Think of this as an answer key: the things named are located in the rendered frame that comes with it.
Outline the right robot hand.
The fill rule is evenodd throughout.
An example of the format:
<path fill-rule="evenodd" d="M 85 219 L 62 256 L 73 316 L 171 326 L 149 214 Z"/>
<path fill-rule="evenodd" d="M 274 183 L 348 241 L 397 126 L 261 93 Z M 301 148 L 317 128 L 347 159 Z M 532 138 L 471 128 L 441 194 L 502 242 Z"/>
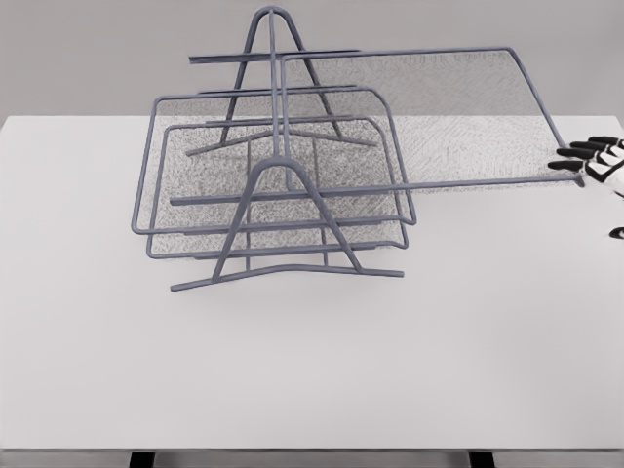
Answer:
<path fill-rule="evenodd" d="M 591 136 L 560 147 L 556 153 L 564 159 L 548 162 L 549 169 L 587 176 L 624 200 L 624 138 Z"/>

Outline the large grey mesh tray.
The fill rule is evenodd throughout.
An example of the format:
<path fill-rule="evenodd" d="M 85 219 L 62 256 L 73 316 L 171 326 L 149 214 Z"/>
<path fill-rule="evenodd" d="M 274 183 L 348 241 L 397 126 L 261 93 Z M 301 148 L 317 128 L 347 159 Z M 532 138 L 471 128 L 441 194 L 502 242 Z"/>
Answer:
<path fill-rule="evenodd" d="M 333 111 L 380 118 L 407 179 L 435 187 L 582 185 L 548 168 L 564 140 L 510 47 L 299 53 L 289 88 L 322 88 Z"/>

